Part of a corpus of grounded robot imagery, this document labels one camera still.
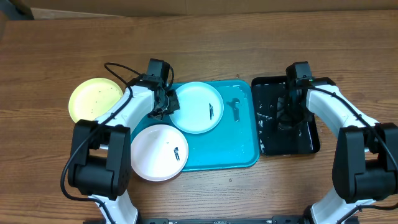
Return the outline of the light blue plate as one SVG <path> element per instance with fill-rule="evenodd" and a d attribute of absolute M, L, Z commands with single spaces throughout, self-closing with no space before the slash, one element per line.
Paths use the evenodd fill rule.
<path fill-rule="evenodd" d="M 222 119 L 224 102 L 218 90 L 204 82 L 190 82 L 176 89 L 180 109 L 170 115 L 173 124 L 186 133 L 202 134 Z"/>

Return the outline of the pink plate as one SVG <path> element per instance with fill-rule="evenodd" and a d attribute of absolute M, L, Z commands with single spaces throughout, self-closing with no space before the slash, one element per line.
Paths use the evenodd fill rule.
<path fill-rule="evenodd" d="M 133 171 L 151 182 L 174 178 L 185 167 L 188 155 L 185 136 L 166 124 L 156 124 L 142 130 L 131 143 Z"/>

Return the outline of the yellow plate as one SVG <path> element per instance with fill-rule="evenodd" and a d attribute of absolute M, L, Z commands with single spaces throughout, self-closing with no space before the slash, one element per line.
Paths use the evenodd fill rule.
<path fill-rule="evenodd" d="M 89 79 L 71 94 L 68 102 L 70 117 L 75 123 L 81 119 L 93 121 L 111 109 L 122 96 L 122 89 L 112 80 Z"/>

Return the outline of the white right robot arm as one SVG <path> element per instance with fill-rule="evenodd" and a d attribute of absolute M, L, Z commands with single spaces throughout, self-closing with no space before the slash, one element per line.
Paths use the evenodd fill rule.
<path fill-rule="evenodd" d="M 280 102 L 283 126 L 317 115 L 337 138 L 333 188 L 309 207 L 304 223 L 345 223 L 364 208 L 397 194 L 397 126 L 379 123 L 352 103 L 329 78 L 288 78 Z"/>

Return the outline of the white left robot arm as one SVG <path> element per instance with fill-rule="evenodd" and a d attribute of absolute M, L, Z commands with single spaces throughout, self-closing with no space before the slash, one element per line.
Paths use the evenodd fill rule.
<path fill-rule="evenodd" d="M 139 212 L 127 192 L 131 174 L 158 181 L 175 176 L 187 161 L 188 144 L 166 124 L 134 130 L 147 116 L 161 118 L 177 109 L 167 75 L 140 75 L 125 90 L 106 78 L 83 82 L 70 97 L 75 127 L 62 185 L 97 204 L 105 223 L 137 223 Z"/>

